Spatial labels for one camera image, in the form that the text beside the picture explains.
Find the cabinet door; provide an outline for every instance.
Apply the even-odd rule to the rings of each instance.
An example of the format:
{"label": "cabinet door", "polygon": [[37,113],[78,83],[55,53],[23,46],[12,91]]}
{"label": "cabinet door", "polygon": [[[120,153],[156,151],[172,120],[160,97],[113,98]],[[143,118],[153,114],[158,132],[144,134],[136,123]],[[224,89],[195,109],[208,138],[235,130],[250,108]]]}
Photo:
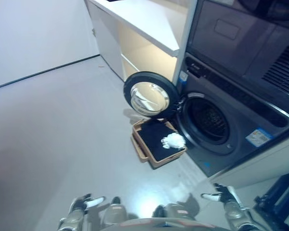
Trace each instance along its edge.
{"label": "cabinet door", "polygon": [[90,1],[88,8],[101,56],[111,69],[124,79],[117,20]]}

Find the energy label sticker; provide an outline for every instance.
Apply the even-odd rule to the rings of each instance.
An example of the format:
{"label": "energy label sticker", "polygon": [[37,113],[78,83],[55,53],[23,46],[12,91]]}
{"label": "energy label sticker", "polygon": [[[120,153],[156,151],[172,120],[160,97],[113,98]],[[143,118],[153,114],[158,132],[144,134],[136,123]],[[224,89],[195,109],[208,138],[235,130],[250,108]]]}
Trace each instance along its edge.
{"label": "energy label sticker", "polygon": [[269,140],[273,138],[268,132],[263,130],[262,128],[257,128],[250,135],[245,137],[251,144],[256,147],[260,147],[261,145],[267,143]]}

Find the black cloth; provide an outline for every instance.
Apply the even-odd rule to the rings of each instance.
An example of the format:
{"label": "black cloth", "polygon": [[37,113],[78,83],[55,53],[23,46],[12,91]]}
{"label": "black cloth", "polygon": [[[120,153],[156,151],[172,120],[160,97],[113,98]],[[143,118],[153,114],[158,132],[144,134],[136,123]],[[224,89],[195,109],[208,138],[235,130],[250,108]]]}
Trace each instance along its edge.
{"label": "black cloth", "polygon": [[141,130],[138,132],[156,161],[160,161],[179,152],[176,148],[163,148],[163,144],[161,143],[161,139],[172,133],[174,133],[174,131],[159,120],[149,120],[143,123]]}

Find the door glass window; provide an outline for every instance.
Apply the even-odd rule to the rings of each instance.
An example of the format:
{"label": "door glass window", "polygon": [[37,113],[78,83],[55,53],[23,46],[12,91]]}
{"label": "door glass window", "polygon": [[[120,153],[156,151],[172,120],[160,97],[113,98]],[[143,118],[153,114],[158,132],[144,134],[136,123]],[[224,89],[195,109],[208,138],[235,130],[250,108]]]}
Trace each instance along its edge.
{"label": "door glass window", "polygon": [[149,83],[136,83],[131,89],[131,105],[145,116],[155,116],[169,106],[169,97],[160,86]]}

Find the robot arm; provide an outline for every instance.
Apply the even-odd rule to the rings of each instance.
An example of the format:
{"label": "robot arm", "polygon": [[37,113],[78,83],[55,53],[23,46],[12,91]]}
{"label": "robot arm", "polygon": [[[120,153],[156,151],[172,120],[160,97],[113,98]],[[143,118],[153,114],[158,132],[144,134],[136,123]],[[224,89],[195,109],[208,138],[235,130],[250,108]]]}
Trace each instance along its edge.
{"label": "robot arm", "polygon": [[214,186],[218,193],[204,193],[201,197],[224,204],[225,216],[232,231],[263,230],[263,226],[252,219],[249,208],[242,205],[232,186],[223,186],[221,184],[214,184]]}

